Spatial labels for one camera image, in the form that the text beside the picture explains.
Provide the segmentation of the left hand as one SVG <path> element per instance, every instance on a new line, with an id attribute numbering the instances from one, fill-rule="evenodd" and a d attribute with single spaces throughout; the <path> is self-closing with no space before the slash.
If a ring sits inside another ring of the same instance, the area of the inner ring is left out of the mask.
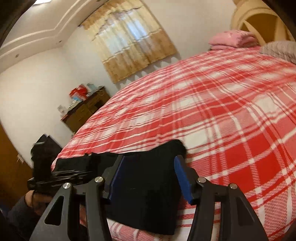
<path id="1" fill-rule="evenodd" d="M 43 214 L 52 199 L 53 197 L 38 193 L 35 190 L 30 190 L 25 194 L 25 202 L 27 206 L 33 209 L 34 213 L 39 216 Z"/>

